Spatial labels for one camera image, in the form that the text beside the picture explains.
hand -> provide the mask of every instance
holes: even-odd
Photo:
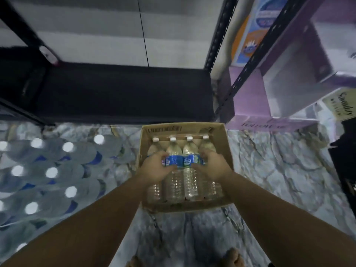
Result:
[[[201,149],[200,156],[207,162],[205,165],[192,164],[192,168],[200,171],[212,181],[219,182],[221,178],[233,173],[222,154],[209,149]]]
[[[142,166],[137,171],[137,175],[145,179],[149,184],[156,184],[164,179],[168,173],[175,171],[177,166],[163,166],[162,159],[166,158],[168,153],[159,151],[147,157]]]

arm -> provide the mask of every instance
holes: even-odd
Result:
[[[174,166],[161,164],[166,152],[145,160],[137,174],[87,208],[62,221],[22,248],[3,267],[106,267],[136,213],[144,191]]]
[[[356,266],[349,236],[234,173],[221,154],[202,157],[206,166],[192,166],[221,184],[275,266]]]

cardboard box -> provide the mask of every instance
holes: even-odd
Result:
[[[178,145],[183,148],[187,136],[193,136],[194,143],[199,147],[203,135],[209,135],[210,140],[216,147],[217,153],[222,154],[231,169],[234,170],[233,157],[223,123],[161,123],[143,126],[136,166],[139,168],[145,161],[148,149],[152,144],[152,138],[154,137],[159,138],[161,146],[167,149],[171,137],[176,137]],[[185,200],[184,202],[176,204],[169,202],[149,204],[147,202],[147,196],[145,195],[142,201],[142,207],[151,212],[184,212],[216,208],[231,203],[232,201],[229,198],[223,197],[216,200],[196,202]]]

black object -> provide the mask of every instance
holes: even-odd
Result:
[[[273,25],[270,27],[268,33],[265,35],[265,37],[257,47],[256,51],[249,59],[244,69],[232,85],[230,91],[228,91],[227,95],[220,100],[221,103],[214,113],[212,119],[213,121],[218,118],[222,107],[224,107],[225,104],[228,104],[226,102],[234,98],[235,94],[242,87],[242,85],[245,83],[251,73],[256,69],[257,65],[267,55],[273,44],[276,42],[278,37],[282,34],[282,32],[285,30],[291,20],[295,17],[296,13],[300,10],[305,1],[306,0],[288,0],[281,13],[274,21]]]
[[[219,53],[221,44],[223,43],[225,33],[229,27],[229,23],[234,14],[236,5],[239,0],[224,0],[220,11],[219,19],[217,20],[214,35],[211,40],[210,48],[205,60],[204,69],[209,71],[214,66],[217,54]]]

forearm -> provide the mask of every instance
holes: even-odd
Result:
[[[3,266],[108,266],[146,189],[144,178],[120,187],[42,234]]]
[[[346,234],[237,173],[220,180],[275,266],[356,266]]]

